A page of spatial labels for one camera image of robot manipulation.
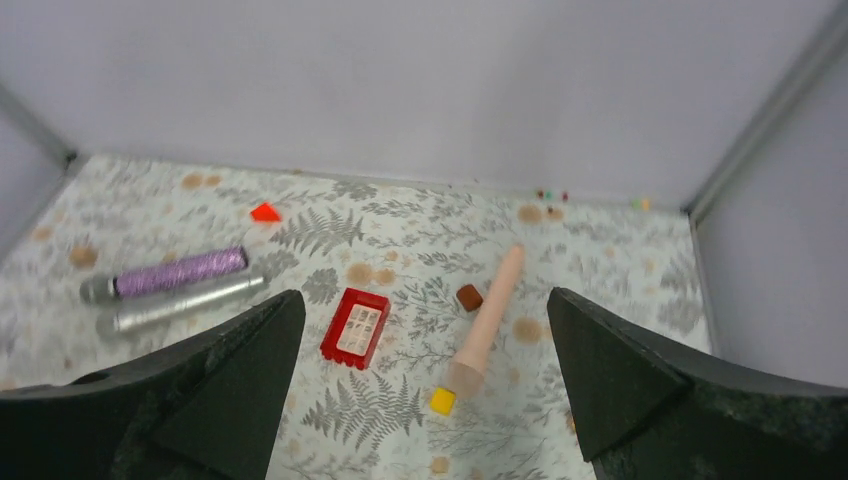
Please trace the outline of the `red toy block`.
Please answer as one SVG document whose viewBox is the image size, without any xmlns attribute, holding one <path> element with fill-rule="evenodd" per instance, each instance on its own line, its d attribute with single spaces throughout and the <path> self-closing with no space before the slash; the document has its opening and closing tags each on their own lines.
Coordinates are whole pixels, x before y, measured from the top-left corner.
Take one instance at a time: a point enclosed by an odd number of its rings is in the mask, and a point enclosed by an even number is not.
<svg viewBox="0 0 848 480">
<path fill-rule="evenodd" d="M 251 218 L 257 223 L 278 223 L 282 215 L 268 202 L 262 203 L 250 212 Z"/>
</svg>

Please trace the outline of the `yellow cube block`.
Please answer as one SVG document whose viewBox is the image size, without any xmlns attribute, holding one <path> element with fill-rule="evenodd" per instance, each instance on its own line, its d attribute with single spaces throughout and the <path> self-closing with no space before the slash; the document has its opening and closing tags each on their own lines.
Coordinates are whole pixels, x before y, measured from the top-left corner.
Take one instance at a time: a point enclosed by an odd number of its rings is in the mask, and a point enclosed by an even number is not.
<svg viewBox="0 0 848 480">
<path fill-rule="evenodd" d="M 456 402 L 456 394 L 446 388 L 437 387 L 430 399 L 430 409 L 438 414 L 449 416 Z"/>
</svg>

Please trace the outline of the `purple glitter toy microphone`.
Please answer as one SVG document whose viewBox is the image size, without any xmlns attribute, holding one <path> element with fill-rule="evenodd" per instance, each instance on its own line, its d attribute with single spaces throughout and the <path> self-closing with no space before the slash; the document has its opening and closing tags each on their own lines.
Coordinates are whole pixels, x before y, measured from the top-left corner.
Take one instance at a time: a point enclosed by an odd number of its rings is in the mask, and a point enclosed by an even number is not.
<svg viewBox="0 0 848 480">
<path fill-rule="evenodd" d="M 246 270 L 248 266 L 246 250 L 242 246 L 233 246 L 113 276 L 94 276 L 81 283 L 79 296 L 88 304 L 107 304 L 219 278 Z"/>
</svg>

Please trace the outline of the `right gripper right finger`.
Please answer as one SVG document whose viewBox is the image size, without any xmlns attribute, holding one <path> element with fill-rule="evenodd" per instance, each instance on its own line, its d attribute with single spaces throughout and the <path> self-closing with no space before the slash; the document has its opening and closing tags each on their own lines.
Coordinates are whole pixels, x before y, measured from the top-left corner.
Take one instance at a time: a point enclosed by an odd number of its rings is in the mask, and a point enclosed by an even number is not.
<svg viewBox="0 0 848 480">
<path fill-rule="evenodd" d="M 746 368 L 566 288 L 547 303 L 583 458 L 602 479 L 843 479 L 847 392 Z"/>
</svg>

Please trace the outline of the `silver toy microphone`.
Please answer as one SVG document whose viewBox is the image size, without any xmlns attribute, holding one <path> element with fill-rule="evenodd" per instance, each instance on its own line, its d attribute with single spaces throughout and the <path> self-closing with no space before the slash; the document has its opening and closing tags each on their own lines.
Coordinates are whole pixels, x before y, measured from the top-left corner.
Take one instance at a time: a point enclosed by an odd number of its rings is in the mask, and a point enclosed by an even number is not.
<svg viewBox="0 0 848 480">
<path fill-rule="evenodd" d="M 128 300 L 105 311 L 95 323 L 103 338 L 129 336 L 164 322 L 254 295 L 268 285 L 262 273 L 241 273 L 180 287 L 148 298 Z"/>
</svg>

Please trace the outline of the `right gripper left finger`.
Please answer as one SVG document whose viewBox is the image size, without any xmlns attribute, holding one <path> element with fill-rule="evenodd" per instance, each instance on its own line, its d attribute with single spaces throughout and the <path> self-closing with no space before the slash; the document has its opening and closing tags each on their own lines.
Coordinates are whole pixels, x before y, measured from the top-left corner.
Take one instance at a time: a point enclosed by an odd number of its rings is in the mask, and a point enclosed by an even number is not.
<svg viewBox="0 0 848 480">
<path fill-rule="evenodd" d="M 66 385 L 1 395 L 5 479 L 262 479 L 305 326 L 287 290 Z"/>
</svg>

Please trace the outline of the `red window brick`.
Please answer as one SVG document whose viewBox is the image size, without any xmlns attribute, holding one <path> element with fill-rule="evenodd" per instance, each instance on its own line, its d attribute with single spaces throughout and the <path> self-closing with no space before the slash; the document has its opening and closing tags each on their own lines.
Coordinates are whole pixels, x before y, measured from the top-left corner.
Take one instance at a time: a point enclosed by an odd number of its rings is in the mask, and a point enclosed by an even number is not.
<svg viewBox="0 0 848 480">
<path fill-rule="evenodd" d="M 347 288 L 320 344 L 322 356 L 337 364 L 366 370 L 390 311 L 387 297 Z"/>
</svg>

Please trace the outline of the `floral table mat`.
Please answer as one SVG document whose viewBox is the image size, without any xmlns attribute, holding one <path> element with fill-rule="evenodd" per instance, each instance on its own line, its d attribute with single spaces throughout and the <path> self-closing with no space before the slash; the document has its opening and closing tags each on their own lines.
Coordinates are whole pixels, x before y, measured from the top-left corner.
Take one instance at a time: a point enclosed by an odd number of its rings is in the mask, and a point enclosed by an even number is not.
<svg viewBox="0 0 848 480">
<path fill-rule="evenodd" d="M 262 203 L 282 215 L 257 223 Z M 525 263 L 482 389 L 430 409 L 503 256 Z M 1 265 L 1 385 L 65 383 L 211 328 L 246 308 L 172 321 L 131 340 L 95 331 L 81 283 L 242 245 L 268 292 L 296 289 L 306 324 L 271 479 L 589 479 L 546 304 L 565 287 L 642 327 L 708 351 L 688 220 L 627 207 L 98 156 Z M 391 311 L 366 370 L 320 344 L 347 288 Z"/>
</svg>

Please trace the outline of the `brown cube block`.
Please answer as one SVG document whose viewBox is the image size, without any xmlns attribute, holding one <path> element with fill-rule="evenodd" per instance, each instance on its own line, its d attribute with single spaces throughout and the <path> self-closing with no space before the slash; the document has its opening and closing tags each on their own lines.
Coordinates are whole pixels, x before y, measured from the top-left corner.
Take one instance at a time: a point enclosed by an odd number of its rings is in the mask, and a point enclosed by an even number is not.
<svg viewBox="0 0 848 480">
<path fill-rule="evenodd" d="M 466 284 L 456 292 L 456 298 L 466 312 L 478 310 L 484 302 L 483 296 L 473 284 Z"/>
</svg>

